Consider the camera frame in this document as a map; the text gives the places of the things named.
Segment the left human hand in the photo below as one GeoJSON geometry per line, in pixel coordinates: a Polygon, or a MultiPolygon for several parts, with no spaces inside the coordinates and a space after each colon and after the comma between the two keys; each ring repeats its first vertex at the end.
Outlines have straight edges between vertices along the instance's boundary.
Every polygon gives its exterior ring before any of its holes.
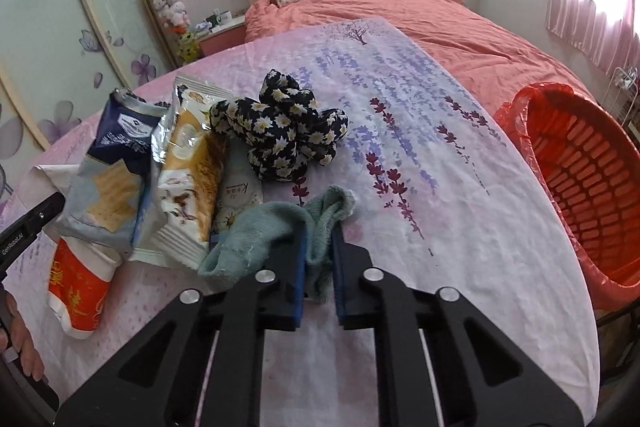
{"type": "Polygon", "coordinates": [[[4,352],[9,345],[12,345],[20,355],[24,374],[32,376],[35,381],[41,381],[44,374],[42,358],[32,340],[32,334],[18,311],[15,298],[10,293],[6,294],[6,307],[11,315],[11,321],[8,331],[1,329],[0,350],[4,352]]]}

